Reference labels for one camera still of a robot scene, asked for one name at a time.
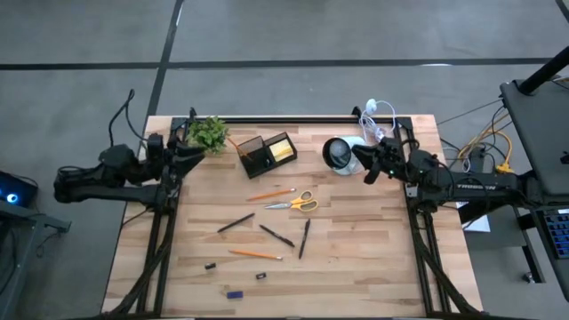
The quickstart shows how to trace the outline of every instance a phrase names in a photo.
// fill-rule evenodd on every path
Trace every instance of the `blue eraser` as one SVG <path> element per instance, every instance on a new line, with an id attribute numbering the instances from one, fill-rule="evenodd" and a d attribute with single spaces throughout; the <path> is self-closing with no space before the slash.
<path id="1" fill-rule="evenodd" d="M 228 292 L 228 299 L 243 298 L 243 292 Z"/>

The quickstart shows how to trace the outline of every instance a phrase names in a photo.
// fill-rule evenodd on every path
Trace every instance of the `black pen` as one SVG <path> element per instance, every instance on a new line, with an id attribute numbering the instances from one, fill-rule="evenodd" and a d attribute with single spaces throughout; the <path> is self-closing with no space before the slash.
<path id="1" fill-rule="evenodd" d="M 245 220 L 251 218 L 251 217 L 254 216 L 254 215 L 255 215 L 255 213 L 248 214 L 248 215 L 244 216 L 243 218 L 241 218 L 241 219 L 239 219 L 239 220 L 235 220 L 235 221 L 229 223 L 227 226 L 225 226 L 225 227 L 223 227 L 223 228 L 217 230 L 217 232 L 218 232 L 218 233 L 223 232 L 223 231 L 225 231 L 225 230 L 227 230 L 227 229 L 229 229 L 229 228 L 235 226 L 236 224 L 239 224 L 239 223 L 241 223 L 241 222 L 243 222 L 243 221 L 245 221 Z"/>
<path id="2" fill-rule="evenodd" d="M 304 252 L 304 244 L 306 243 L 306 237 L 309 235 L 310 219 L 306 221 L 304 225 L 304 237 L 302 238 L 301 253 L 299 253 L 299 260 L 302 259 L 302 253 Z"/>
<path id="3" fill-rule="evenodd" d="M 285 244 L 290 245 L 292 248 L 294 248 L 294 244 L 291 240 L 285 238 L 284 236 L 280 236 L 278 235 L 275 231 L 263 226 L 263 225 L 259 225 L 259 227 L 267 232 L 269 232 L 273 237 L 277 238 L 278 240 L 284 242 Z"/>

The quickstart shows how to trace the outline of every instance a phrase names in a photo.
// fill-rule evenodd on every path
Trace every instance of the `concrete floor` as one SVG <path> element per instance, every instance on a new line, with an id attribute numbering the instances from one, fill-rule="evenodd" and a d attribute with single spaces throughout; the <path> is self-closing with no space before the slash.
<path id="1" fill-rule="evenodd" d="M 160 61 L 174 3 L 0 0 L 0 64 Z M 186 0 L 171 60 L 547 58 L 567 46 L 568 31 L 553 0 Z M 376 98 L 400 114 L 443 120 L 497 99 L 500 83 L 538 67 L 169 70 L 157 113 L 186 115 L 193 106 L 202 115 L 345 115 Z M 62 165 L 95 164 L 108 145 L 108 120 L 130 88 L 137 92 L 132 121 L 141 131 L 155 79 L 154 69 L 0 71 L 0 167 L 36 179 L 42 210 L 73 221 L 69 234 L 35 260 L 20 318 L 99 312 L 124 204 L 58 204 L 52 179 Z M 443 124 L 440 134 L 463 145 L 497 107 Z M 512 165 L 523 172 L 524 150 L 513 126 L 507 133 Z M 137 146 L 123 119 L 115 137 Z M 521 249 L 470 248 L 485 310 L 563 318 L 569 304 L 531 236 L 546 284 L 520 280 Z"/>

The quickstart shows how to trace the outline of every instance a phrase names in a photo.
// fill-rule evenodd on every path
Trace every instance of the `scissors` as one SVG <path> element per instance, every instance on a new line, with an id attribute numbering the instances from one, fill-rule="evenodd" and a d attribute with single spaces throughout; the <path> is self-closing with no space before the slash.
<path id="1" fill-rule="evenodd" d="M 313 211 L 318 207 L 318 201 L 312 199 L 312 192 L 304 191 L 301 196 L 292 200 L 290 203 L 271 204 L 265 206 L 265 209 L 298 209 L 302 212 Z"/>

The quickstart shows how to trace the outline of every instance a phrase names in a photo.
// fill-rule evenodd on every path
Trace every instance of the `wooden tabletop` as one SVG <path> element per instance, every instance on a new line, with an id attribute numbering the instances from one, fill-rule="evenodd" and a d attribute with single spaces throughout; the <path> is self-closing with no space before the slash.
<path id="1" fill-rule="evenodd" d="M 421 148 L 444 159 L 435 118 L 410 116 Z M 167 135 L 171 117 L 152 116 L 146 134 Z M 361 135 L 356 124 L 228 124 L 231 139 L 245 142 L 288 132 L 298 159 L 249 180 L 236 150 L 208 156 L 186 179 L 173 239 L 163 316 L 422 316 L 424 315 L 402 184 L 382 174 L 364 184 L 364 173 L 340 176 L 322 159 L 322 146 L 334 136 Z M 297 192 L 256 202 L 245 199 L 284 188 Z M 311 190 L 313 212 L 270 211 L 264 205 L 286 202 Z M 456 211 L 434 214 L 446 274 L 475 308 L 477 284 Z M 129 204 L 125 219 L 142 211 Z M 222 234 L 216 231 L 245 215 L 253 219 Z M 305 222 L 311 227 L 302 260 L 298 258 Z M 152 213 L 121 232 L 103 311 L 112 309 L 140 275 Z M 291 239 L 291 248 L 260 229 L 263 224 Z M 245 257 L 228 250 L 265 252 L 282 261 Z M 215 262 L 217 268 L 205 270 Z M 255 275 L 267 273 L 257 280 Z M 430 276 L 431 291 L 436 292 Z M 149 301 L 153 301 L 151 283 Z M 226 292 L 243 291 L 240 300 Z M 437 296 L 433 296 L 437 305 Z"/>

